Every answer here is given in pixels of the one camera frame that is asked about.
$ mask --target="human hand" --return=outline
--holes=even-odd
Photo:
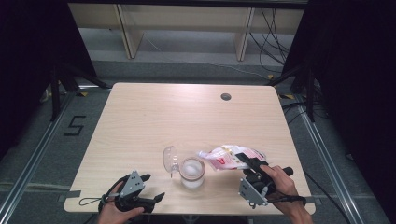
[[[117,193],[120,185],[119,183],[111,193]],[[144,208],[137,207],[127,212],[121,212],[114,204],[114,197],[108,197],[107,203],[103,206],[99,214],[98,224],[123,224],[128,219],[137,217],[144,212]]]
[[[260,168],[274,180],[276,185],[276,192],[266,196],[268,200],[279,199],[285,195],[299,195],[294,181],[282,170],[282,168],[279,166],[271,168],[266,165],[261,165]],[[305,210],[303,203],[300,201],[292,203],[273,203],[273,205],[289,217],[292,223],[313,223],[311,215]]]

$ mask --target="wire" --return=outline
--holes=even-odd
[[[113,186],[111,186],[111,188],[107,191],[107,193],[104,194],[104,195],[102,195],[102,198],[100,198],[100,199],[98,200],[98,201],[100,201],[100,202],[99,202],[99,205],[98,205],[98,211],[99,211],[99,213],[102,212],[102,208],[103,208],[104,204],[106,204],[106,200],[107,200],[108,196],[111,194],[111,191],[112,191],[119,183],[121,183],[121,182],[123,182],[123,181],[126,181],[126,180],[129,178],[129,176],[131,176],[131,175],[126,175],[126,176],[120,178],[119,180],[117,180],[117,182],[114,183]]]
[[[286,111],[283,113],[283,115],[286,116],[286,114],[289,112],[289,110],[291,110],[291,107],[289,107],[288,110],[286,110]]]
[[[329,198],[329,200],[334,204],[338,211],[340,211],[341,215],[343,215],[344,219],[346,220],[346,223],[350,223],[346,213],[342,210],[338,203],[326,192],[326,190],[317,181],[314,180],[314,178],[307,171],[303,170],[303,172],[306,176],[308,176],[309,179],[312,180],[312,182],[314,182],[316,186],[318,186],[321,191],[323,191],[323,193]]]
[[[306,102],[300,102],[300,103],[291,103],[288,105],[282,105],[282,109],[290,109],[292,107],[295,107],[297,105],[305,105]]]
[[[262,16],[263,16],[264,19],[265,19],[265,23],[267,23],[267,27],[268,27],[268,31],[269,31],[267,37],[265,38],[265,41],[267,41],[269,34],[271,34],[271,36],[273,37],[273,39],[275,40],[275,42],[276,42],[276,44],[277,44],[277,47],[275,47],[274,45],[272,45],[272,44],[269,43],[269,42],[268,42],[268,44],[269,44],[270,46],[272,46],[273,48],[278,49],[280,55],[282,56],[282,59],[283,59],[284,61],[286,61],[286,56],[285,56],[285,54],[284,54],[284,51],[286,51],[287,53],[289,53],[289,49],[287,49],[287,48],[284,47],[282,44],[280,44],[279,39],[277,38],[276,23],[275,23],[276,9],[273,8],[273,9],[272,9],[272,12],[273,12],[273,14],[272,14],[272,21],[271,21],[271,25],[270,25],[269,22],[268,22],[268,20],[267,20],[267,18],[266,18],[266,16],[265,16],[265,14],[264,14],[264,11],[263,11],[263,9],[262,9]]]
[[[152,47],[154,47],[156,50],[158,50],[159,52],[163,52],[160,48],[158,48],[157,46],[155,46],[155,45],[151,42],[151,40],[149,40],[145,35],[144,35],[144,38],[145,38],[145,39],[150,43],[150,45],[151,45]],[[187,61],[183,61],[183,60],[172,60],[172,59],[169,59],[169,58],[166,58],[166,57],[164,57],[164,58],[165,58],[166,60],[170,61],[170,62],[176,62],[176,63],[192,63],[192,62],[187,62]],[[231,68],[231,69],[233,69],[233,70],[235,70],[235,71],[238,71],[238,72],[241,72],[241,73],[256,75],[256,76],[262,77],[262,78],[264,78],[264,79],[270,80],[270,78],[265,77],[265,76],[263,76],[263,75],[261,75],[261,74],[253,73],[253,72],[248,72],[248,71],[244,71],[244,70],[241,70],[241,69],[238,69],[238,68],[229,66],[229,65],[218,64],[218,63],[192,63],[192,64],[209,64],[209,65],[214,65],[214,66],[218,66],[218,67]]]
[[[306,110],[305,111],[303,111],[303,112],[301,112],[301,113],[299,113],[298,115],[296,115],[294,118],[292,118],[291,120],[289,120],[288,121],[288,125],[289,124],[291,124],[295,119],[297,119],[300,115],[302,115],[303,113],[305,113],[306,112]]]
[[[260,48],[260,64],[261,64],[261,65],[262,65],[262,58],[261,58],[261,56],[262,56],[262,52],[263,52],[263,51],[264,51],[265,54],[268,55],[270,58],[272,58],[272,59],[274,59],[275,61],[277,61],[278,63],[284,65],[284,63],[283,63],[282,61],[280,61],[278,58],[276,58],[273,54],[271,54],[267,49],[265,49],[265,48],[263,47],[264,44],[265,44],[265,42],[264,42],[264,44],[261,45],[261,44],[259,44],[259,42],[256,40],[256,38],[254,38],[254,36],[253,36],[252,33],[249,33],[249,34],[250,34],[251,38],[253,39],[253,41],[256,43],[256,45]]]
[[[85,201],[85,200],[91,200],[91,201],[88,202],[88,203],[82,203],[82,201]],[[90,204],[90,203],[96,203],[96,202],[98,202],[100,200],[101,200],[101,198],[82,198],[81,200],[79,200],[78,205],[79,206],[85,206],[85,205]]]
[[[283,202],[295,202],[302,201],[303,205],[306,205],[306,198],[299,195],[285,195],[279,199],[268,200],[268,203],[283,203]]]

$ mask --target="table top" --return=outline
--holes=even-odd
[[[231,100],[221,98],[223,93]],[[205,180],[186,189],[179,173],[163,167],[163,150],[174,146],[180,160],[222,145],[251,147],[263,152],[270,165],[290,166],[296,188],[311,196],[276,91],[269,86],[117,83],[93,133],[68,198],[68,212],[97,212],[99,198],[121,177],[136,170],[151,174],[140,197],[165,192],[153,214],[266,215],[281,214],[271,204],[252,209],[238,195],[240,170],[215,171],[205,161]],[[312,203],[306,205],[315,212]]]

